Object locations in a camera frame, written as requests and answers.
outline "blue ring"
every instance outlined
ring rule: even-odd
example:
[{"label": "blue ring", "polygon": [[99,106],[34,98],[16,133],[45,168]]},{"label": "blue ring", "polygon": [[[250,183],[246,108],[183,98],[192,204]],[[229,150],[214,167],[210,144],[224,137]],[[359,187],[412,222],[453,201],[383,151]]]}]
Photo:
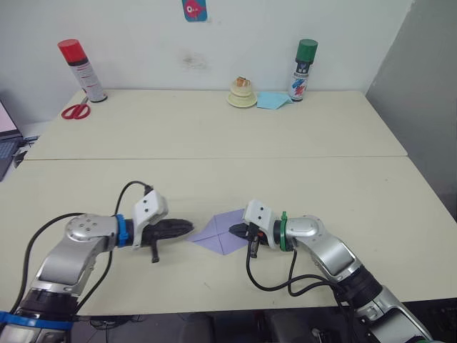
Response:
[{"label": "blue ring", "polygon": [[70,330],[72,322],[55,322],[54,320],[42,320],[16,316],[8,312],[0,311],[0,323],[17,324],[23,327],[39,327],[40,329]]},{"label": "blue ring", "polygon": [[117,246],[122,248],[126,246],[127,239],[129,239],[129,233],[126,229],[126,221],[124,216],[122,214],[117,214],[116,218],[119,225],[119,244],[117,244]]}]

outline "laptop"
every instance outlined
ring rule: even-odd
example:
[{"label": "laptop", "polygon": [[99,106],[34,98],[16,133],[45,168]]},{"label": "laptop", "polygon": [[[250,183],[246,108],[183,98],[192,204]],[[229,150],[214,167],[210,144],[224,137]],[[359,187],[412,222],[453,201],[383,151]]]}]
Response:
[{"label": "laptop", "polygon": [[0,101],[0,181],[22,142],[22,134]]}]

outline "red scissors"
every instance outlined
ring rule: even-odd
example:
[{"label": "red scissors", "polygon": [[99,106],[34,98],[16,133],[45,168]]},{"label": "red scissors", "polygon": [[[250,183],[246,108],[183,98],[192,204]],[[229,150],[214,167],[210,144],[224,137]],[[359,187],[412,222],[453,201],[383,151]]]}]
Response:
[{"label": "red scissors", "polygon": [[64,119],[84,119],[91,113],[91,108],[87,104],[89,98],[86,96],[80,104],[70,106],[62,112]]}]

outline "spray can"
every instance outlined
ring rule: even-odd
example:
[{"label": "spray can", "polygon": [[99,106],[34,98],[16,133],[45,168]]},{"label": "spray can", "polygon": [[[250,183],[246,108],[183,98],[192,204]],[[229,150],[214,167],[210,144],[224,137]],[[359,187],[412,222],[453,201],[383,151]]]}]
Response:
[{"label": "spray can", "polygon": [[295,58],[297,67],[292,73],[291,86],[288,89],[288,95],[293,101],[303,100],[303,93],[306,90],[316,50],[317,41],[313,39],[302,39],[298,43],[297,56]]},{"label": "spray can", "polygon": [[105,100],[106,93],[101,87],[99,78],[92,69],[91,62],[89,62],[79,41],[77,39],[67,39],[59,42],[57,46],[89,100],[92,102]]}]

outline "red cap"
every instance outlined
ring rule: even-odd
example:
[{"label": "red cap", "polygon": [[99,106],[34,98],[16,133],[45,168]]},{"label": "red cap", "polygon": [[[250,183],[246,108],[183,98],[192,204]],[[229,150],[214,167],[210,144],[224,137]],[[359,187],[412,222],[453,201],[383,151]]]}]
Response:
[{"label": "red cap", "polygon": [[58,43],[57,46],[68,63],[79,62],[87,58],[78,39],[66,39]]}]

